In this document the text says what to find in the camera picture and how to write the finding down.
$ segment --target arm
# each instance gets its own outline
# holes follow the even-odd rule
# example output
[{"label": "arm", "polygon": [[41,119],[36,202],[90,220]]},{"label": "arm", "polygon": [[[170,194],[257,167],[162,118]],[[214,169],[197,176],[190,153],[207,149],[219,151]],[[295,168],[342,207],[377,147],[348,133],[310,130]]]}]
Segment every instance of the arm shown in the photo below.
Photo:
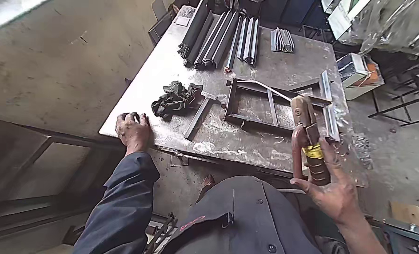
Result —
[{"label": "arm", "polygon": [[359,207],[357,189],[352,179],[343,172],[333,148],[320,141],[325,164],[332,182],[316,186],[309,181],[293,178],[291,184],[299,186],[337,224],[352,254],[387,254],[372,232]]},{"label": "arm", "polygon": [[148,120],[120,115],[117,133],[128,147],[125,157],[105,183],[103,199],[93,209],[74,253],[141,253],[147,243],[145,228],[151,219],[153,183],[159,173],[147,149]]}]

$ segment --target left hand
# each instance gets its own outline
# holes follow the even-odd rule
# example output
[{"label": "left hand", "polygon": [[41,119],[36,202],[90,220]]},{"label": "left hand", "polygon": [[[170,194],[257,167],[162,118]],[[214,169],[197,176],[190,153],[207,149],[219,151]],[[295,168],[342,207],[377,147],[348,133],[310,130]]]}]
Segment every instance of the left hand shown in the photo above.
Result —
[{"label": "left hand", "polygon": [[127,147],[126,155],[147,151],[150,137],[150,124],[145,113],[123,113],[117,117],[116,133]]}]

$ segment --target finger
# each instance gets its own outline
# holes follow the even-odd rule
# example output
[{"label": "finger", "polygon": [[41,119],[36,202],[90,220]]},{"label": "finger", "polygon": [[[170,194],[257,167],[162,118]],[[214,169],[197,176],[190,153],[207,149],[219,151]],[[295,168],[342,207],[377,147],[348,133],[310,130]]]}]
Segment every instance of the finger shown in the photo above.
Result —
[{"label": "finger", "polygon": [[136,119],[139,118],[139,115],[136,112],[129,113],[125,118],[125,124],[137,123]]},{"label": "finger", "polygon": [[125,120],[127,114],[128,113],[123,113],[123,114],[120,114],[119,116],[117,116],[117,123],[119,121],[122,121],[123,122]]},{"label": "finger", "polygon": [[145,113],[142,113],[142,115],[140,115],[139,123],[140,123],[140,125],[148,126],[148,119],[147,119],[147,116],[145,115]]},{"label": "finger", "polygon": [[303,190],[310,197],[314,197],[317,193],[320,192],[320,188],[314,185],[311,182],[305,181],[299,178],[293,178],[289,181],[292,185],[296,185],[301,190]]},{"label": "finger", "polygon": [[124,122],[127,114],[128,113],[123,113],[123,114],[120,114],[120,115],[117,116],[117,122],[116,122],[116,133],[117,134],[119,134],[120,131],[122,130],[123,122]]},{"label": "finger", "polygon": [[330,175],[334,176],[333,182],[346,180],[347,175],[341,168],[341,164],[338,161],[334,148],[327,143],[324,138],[320,138],[319,143],[321,145],[322,153],[324,154],[325,165],[327,165]]}]

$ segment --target metal shavings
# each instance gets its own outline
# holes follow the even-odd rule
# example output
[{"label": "metal shavings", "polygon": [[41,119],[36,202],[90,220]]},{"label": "metal shavings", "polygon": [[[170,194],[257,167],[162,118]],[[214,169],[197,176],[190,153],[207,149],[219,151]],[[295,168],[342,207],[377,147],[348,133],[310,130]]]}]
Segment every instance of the metal shavings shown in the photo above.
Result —
[{"label": "metal shavings", "polygon": [[354,133],[352,135],[352,145],[362,166],[367,170],[372,170],[371,148],[365,134]]}]

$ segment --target dark cloth rag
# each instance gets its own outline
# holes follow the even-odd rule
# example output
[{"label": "dark cloth rag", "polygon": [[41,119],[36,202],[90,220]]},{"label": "dark cloth rag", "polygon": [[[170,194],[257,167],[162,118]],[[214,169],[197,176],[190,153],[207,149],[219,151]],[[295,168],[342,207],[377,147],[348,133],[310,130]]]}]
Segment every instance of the dark cloth rag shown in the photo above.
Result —
[{"label": "dark cloth rag", "polygon": [[189,89],[184,88],[181,82],[173,81],[170,86],[164,86],[165,95],[152,103],[155,116],[170,121],[173,115],[185,114],[193,108],[195,97],[203,90],[203,86],[190,83]]}]

